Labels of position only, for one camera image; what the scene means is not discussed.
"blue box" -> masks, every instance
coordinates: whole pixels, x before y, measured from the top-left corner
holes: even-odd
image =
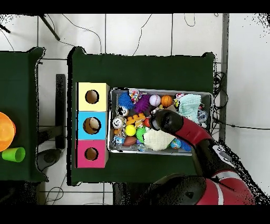
[[[100,121],[101,128],[95,134],[88,134],[83,129],[83,123],[87,118],[94,117]],[[79,111],[78,115],[78,139],[79,140],[105,140],[107,130],[106,112]]]

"yellow box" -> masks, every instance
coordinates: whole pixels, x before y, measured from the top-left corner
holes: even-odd
[[[109,90],[106,83],[79,82],[79,111],[107,111]]]

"pink box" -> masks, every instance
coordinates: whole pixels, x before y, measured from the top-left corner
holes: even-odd
[[[95,160],[88,160],[85,157],[85,151],[88,148],[95,148],[98,152]],[[108,160],[108,155],[106,140],[78,140],[78,168],[104,168]]]

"orange bowl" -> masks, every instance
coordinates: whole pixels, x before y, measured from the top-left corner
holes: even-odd
[[[0,152],[11,145],[15,133],[16,127],[12,120],[0,112]]]

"red robot arm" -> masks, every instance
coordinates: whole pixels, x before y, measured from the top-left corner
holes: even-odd
[[[232,159],[201,126],[166,109],[157,111],[151,117],[150,126],[188,142],[192,146],[198,174],[197,177],[174,177],[156,185],[148,194],[148,200],[151,198],[152,203],[255,204],[249,188],[237,174]]]

